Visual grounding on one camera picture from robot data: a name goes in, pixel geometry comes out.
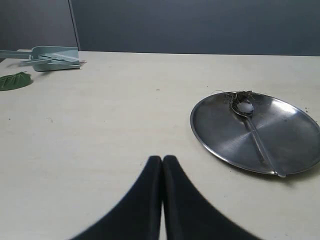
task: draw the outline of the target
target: metal spoon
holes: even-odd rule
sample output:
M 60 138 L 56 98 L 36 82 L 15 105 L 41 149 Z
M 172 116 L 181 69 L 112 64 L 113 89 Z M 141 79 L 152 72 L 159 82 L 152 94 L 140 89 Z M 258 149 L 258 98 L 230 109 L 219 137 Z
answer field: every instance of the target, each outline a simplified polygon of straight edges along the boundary
M 286 173 L 279 166 L 278 162 L 270 156 L 270 154 L 266 150 L 266 148 L 265 148 L 265 146 L 264 146 L 264 144 L 258 134 L 258 131 L 257 131 L 255 125 L 251 121 L 251 117 L 252 117 L 254 110 L 255 110 L 252 103 L 248 99 L 245 99 L 241 102 L 233 99 L 233 100 L 231 100 L 230 105 L 231 105 L 232 110 L 236 114 L 246 118 L 247 126 L 250 129 L 250 131 L 253 135 L 254 142 L 255 142 L 257 148 L 259 149 L 264 160 L 269 163 L 269 165 L 273 169 L 274 173 L 276 173 L 281 178 L 285 178 Z

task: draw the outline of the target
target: metal plate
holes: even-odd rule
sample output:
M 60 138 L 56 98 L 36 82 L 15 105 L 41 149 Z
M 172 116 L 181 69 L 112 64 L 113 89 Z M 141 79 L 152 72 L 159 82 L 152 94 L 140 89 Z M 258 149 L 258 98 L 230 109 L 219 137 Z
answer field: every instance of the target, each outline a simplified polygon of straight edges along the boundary
M 275 174 L 262 159 L 245 118 L 230 108 L 232 92 L 211 95 L 192 110 L 191 128 L 216 157 L 242 169 Z M 252 93 L 252 122 L 265 147 L 287 174 L 310 169 L 320 161 L 320 127 L 306 113 L 277 98 Z

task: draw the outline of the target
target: light green dustpan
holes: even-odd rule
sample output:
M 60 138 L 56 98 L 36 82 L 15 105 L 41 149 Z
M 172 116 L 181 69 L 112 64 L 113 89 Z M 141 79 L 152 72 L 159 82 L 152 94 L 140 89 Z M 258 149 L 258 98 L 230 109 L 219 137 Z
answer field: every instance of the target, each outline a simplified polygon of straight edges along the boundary
M 32 66 L 37 72 L 79 69 L 77 47 L 36 46 L 31 51 L 0 51 L 0 59 L 29 59 L 21 66 Z

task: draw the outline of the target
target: leaf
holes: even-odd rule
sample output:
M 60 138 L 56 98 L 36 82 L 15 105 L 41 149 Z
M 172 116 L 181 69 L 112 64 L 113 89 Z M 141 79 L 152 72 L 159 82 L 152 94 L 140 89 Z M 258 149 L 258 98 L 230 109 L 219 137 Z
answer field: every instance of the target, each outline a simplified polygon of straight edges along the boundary
M 32 83 L 31 75 L 25 71 L 0 77 L 0 91 L 23 88 Z

